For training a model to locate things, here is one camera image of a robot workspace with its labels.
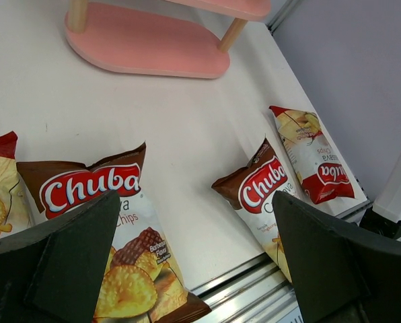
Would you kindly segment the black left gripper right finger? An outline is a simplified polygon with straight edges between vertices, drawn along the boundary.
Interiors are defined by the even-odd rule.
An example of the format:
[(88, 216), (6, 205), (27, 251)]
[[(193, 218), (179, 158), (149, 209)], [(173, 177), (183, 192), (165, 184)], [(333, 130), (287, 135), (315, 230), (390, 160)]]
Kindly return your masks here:
[(272, 198), (304, 322), (401, 322), (401, 242)]

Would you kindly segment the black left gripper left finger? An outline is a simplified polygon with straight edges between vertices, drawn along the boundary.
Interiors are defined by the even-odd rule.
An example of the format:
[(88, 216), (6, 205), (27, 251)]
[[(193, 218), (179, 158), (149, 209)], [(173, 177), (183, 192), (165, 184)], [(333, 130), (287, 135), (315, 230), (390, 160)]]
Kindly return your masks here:
[(111, 190), (0, 239), (0, 322), (91, 322), (114, 238)]

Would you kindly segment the brown Chuba barbeque chips bag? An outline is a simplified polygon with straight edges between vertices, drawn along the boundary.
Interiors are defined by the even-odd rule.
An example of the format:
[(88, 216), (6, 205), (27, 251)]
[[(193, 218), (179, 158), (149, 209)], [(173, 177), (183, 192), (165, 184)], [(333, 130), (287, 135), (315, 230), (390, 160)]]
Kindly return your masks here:
[(262, 249), (292, 281), (272, 198), (277, 191), (294, 197), (297, 192), (268, 140), (262, 142), (246, 166), (217, 179), (211, 188), (231, 205)]

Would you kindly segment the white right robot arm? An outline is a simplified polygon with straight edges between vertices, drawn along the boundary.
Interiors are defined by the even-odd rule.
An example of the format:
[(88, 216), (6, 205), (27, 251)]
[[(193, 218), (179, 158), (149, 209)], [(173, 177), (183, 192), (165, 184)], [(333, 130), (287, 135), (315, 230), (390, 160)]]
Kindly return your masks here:
[(401, 154), (385, 188), (366, 210), (359, 226), (401, 241)]

